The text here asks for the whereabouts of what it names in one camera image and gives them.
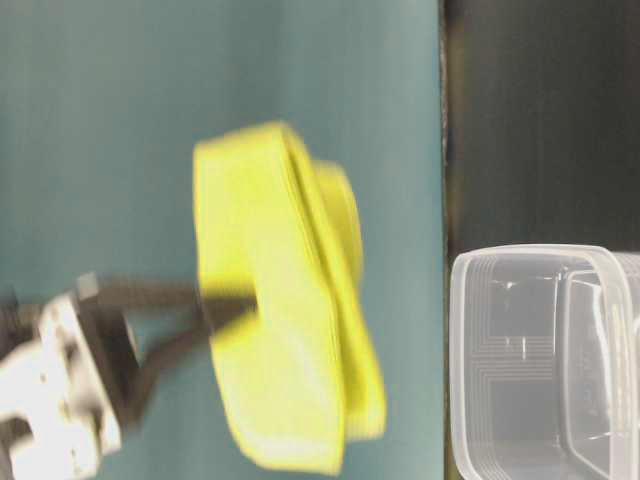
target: dark background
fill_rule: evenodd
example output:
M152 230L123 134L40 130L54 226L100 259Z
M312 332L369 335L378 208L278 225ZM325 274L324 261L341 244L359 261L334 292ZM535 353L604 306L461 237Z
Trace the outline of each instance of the dark background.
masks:
M492 245L640 248L640 4L451 0L450 259Z

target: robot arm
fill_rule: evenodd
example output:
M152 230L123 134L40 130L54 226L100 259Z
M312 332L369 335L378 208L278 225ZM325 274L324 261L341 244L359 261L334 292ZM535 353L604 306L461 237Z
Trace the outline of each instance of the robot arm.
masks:
M193 313L184 331L139 361L125 311L185 306ZM6 480L94 476L142 420L157 380L255 308L251 296L200 299L192 287L81 279L77 291L41 310L31 340L4 358L0 352L0 425L20 419L29 426L19 438L0 438L11 462Z

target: clear plastic container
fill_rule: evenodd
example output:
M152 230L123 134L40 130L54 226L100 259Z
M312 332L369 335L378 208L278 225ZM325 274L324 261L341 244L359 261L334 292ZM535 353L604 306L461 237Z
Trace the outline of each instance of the clear plastic container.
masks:
M451 276L452 441L466 480L637 480L640 255L520 245Z

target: teal table surface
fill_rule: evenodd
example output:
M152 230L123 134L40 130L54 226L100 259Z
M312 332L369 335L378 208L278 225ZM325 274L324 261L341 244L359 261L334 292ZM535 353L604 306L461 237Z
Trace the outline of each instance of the teal table surface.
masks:
M194 143L284 119L344 166L361 212L388 429L342 476L442 478L438 63L436 1L2 0L0 285L194 279ZM99 478L297 476L242 456L203 351Z

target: yellow sponge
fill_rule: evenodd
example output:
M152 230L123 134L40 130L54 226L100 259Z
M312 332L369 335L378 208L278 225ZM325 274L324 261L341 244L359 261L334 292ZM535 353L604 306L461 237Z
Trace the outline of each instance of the yellow sponge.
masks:
M211 342L235 440L265 468L337 474L345 440L386 415L346 176L284 124L243 130L195 147L194 216L203 295L258 298Z

